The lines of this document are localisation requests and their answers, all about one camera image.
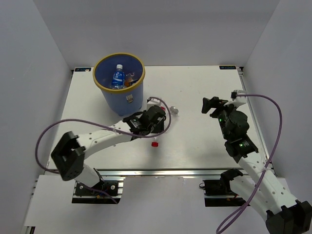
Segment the red label water bottle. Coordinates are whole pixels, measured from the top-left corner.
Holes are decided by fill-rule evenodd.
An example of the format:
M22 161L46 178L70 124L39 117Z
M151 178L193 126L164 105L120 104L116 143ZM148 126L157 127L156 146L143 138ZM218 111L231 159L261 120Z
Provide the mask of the red label water bottle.
M154 147L154 148L159 146L159 141L158 141L158 137L157 136L152 139L151 146Z

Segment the clear jar with grey lid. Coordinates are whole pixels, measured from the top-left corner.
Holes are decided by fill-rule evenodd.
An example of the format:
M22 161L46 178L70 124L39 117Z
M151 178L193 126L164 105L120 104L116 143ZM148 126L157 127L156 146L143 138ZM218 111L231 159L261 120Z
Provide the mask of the clear jar with grey lid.
M172 115L178 115L178 113L179 113L179 110L176 107L174 107L174 106L171 106L169 108L169 110L170 110Z

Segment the orange juice bottle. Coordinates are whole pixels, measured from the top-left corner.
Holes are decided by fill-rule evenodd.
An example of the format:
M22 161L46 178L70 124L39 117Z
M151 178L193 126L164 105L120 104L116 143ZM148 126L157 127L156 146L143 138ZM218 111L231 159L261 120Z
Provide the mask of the orange juice bottle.
M130 87L132 86L133 84L135 84L137 82L137 77L134 73L128 73L126 76L125 76L125 82L124 82L124 85L126 87Z

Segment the blue label water bottle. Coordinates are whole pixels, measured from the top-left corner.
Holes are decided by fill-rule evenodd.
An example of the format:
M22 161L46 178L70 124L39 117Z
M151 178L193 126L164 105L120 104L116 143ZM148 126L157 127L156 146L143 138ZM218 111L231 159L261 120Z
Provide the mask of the blue label water bottle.
M123 89L125 88L125 74L123 72L123 65L117 64L116 71L112 78L111 86L113 89Z

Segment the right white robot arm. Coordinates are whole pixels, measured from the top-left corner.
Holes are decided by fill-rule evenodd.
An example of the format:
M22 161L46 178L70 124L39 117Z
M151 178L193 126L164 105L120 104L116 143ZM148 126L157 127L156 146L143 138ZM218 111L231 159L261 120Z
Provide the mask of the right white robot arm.
M270 160L262 158L248 137L248 117L238 110L246 102L247 95L238 93L233 93L231 101L203 98L202 113L214 110L210 117L218 120L227 153L252 179L249 182L238 169L221 174L221 191L228 195L235 193L245 203L221 222L216 233L223 233L251 206L263 218L269 233L303 234L310 229L312 206L299 201L280 183L268 167Z

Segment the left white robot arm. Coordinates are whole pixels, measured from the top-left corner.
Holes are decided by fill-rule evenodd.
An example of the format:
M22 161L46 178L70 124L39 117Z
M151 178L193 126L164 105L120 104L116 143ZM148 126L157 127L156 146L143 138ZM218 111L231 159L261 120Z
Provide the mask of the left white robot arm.
M103 189L103 181L95 169L84 161L93 154L138 138L152 138L166 119L165 111L153 105L148 110L135 113L110 127L101 130L75 135L72 131L63 134L51 153L51 158L60 173L62 180L76 180L86 185L94 195Z

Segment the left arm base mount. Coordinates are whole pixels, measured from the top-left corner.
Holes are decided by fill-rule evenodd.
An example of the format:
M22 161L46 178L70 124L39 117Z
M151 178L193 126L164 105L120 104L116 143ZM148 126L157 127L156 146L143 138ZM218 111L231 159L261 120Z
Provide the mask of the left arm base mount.
M97 187L97 191L86 188L82 183L76 182L73 204L113 204L120 202L123 191L124 178L104 178L104 185Z

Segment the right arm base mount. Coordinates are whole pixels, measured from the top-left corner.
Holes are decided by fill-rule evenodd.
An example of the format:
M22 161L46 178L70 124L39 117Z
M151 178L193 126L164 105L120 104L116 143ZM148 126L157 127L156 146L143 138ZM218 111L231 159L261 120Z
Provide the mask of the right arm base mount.
M235 168L229 169L220 175L219 179L207 179L199 184L204 191L206 207L239 207L245 200L230 188L230 181L243 173Z

